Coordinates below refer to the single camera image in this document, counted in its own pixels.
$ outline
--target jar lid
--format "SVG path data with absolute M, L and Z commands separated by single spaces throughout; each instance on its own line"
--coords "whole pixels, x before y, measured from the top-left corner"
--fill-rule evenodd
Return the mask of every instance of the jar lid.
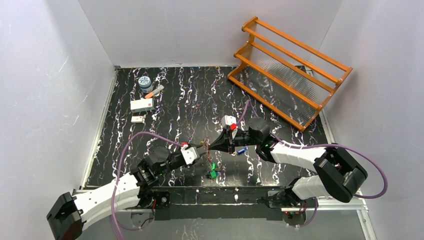
M 140 87 L 148 87 L 152 82 L 150 81 L 150 77 L 142 76 L 138 79 L 138 84 Z

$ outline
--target white wall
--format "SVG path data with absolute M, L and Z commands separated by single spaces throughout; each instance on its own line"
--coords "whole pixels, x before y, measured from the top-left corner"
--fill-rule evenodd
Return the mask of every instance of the white wall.
M 0 0 L 0 239 L 53 239 L 82 182 L 114 67 L 77 0 Z
M 79 0 L 114 65 L 236 65 L 254 16 L 319 48 L 339 0 Z
M 320 51 L 354 68 L 325 107 L 335 139 L 387 174 L 386 195 L 366 201 L 377 238 L 424 239 L 423 2 L 345 0 Z M 383 181 L 364 166 L 376 194 Z

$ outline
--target small white box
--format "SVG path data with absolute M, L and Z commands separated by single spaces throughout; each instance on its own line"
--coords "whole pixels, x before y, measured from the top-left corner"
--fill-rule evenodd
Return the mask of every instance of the small white box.
M 144 124 L 145 123 L 145 116 L 132 116 L 131 117 L 131 123 L 133 124 Z
M 130 102 L 131 105 L 131 112 L 133 113 L 139 113 L 144 111 L 149 111 L 155 109 L 155 106 L 153 104 L 153 98 L 148 99 L 140 99 Z

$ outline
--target blue object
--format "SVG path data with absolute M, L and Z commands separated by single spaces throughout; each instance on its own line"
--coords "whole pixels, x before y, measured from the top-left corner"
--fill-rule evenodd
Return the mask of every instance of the blue object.
M 246 150 L 247 150 L 247 149 L 248 149 L 248 148 L 247 148 L 247 147 L 245 147 L 245 148 L 242 148 L 242 149 L 238 150 L 238 151 L 237 151 L 237 155 L 240 155 L 240 154 L 242 154 L 242 153 L 246 152 Z
M 142 76 L 138 79 L 138 85 L 141 88 L 141 91 L 145 94 L 150 93 L 153 90 L 152 81 L 148 76 Z

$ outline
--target table surface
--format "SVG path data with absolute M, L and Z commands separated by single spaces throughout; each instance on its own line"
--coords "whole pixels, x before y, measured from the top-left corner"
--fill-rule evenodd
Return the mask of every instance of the table surface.
M 323 144 L 327 138 L 319 117 L 304 131 L 300 132 L 282 117 L 263 106 L 238 86 L 227 80 L 234 69 L 225 67 L 168 67 L 168 68 L 121 68 L 117 73 L 110 104 L 103 129 L 97 144 L 86 186 L 103 186 L 116 176 L 117 161 L 124 145 L 137 132 L 148 131 L 159 134 L 178 143 L 199 143 L 205 138 L 212 142 L 221 132 L 221 118 L 224 115 L 241 116 L 247 100 L 260 117 L 263 117 L 273 133 L 281 139 L 295 144 Z M 242 71 L 244 78 L 256 78 L 253 72 Z M 159 84 L 164 90 L 154 97 L 155 110 L 135 113 L 145 115 L 145 123 L 131 123 L 133 113 L 130 101 L 139 100 L 143 93 L 137 83 L 141 76 L 149 76 L 154 87 Z M 275 99 L 276 107 L 284 104 L 273 88 L 257 89 L 259 95 Z M 249 109 L 244 120 L 253 114 Z M 246 128 L 245 121 L 241 126 Z M 134 168 L 149 150 L 164 146 L 173 151 L 174 146 L 150 136 L 141 136 L 133 141 L 122 166 L 127 173 Z M 245 154 L 232 156 L 225 152 L 211 151 L 212 161 L 222 168 L 216 179 L 205 177 L 207 164 L 204 159 L 195 165 L 173 170 L 160 176 L 160 186 L 190 187 L 243 187 L 243 186 L 286 186 L 294 178 L 310 176 L 313 173 L 290 164 L 274 164 L 258 158 L 255 147 L 247 148 Z

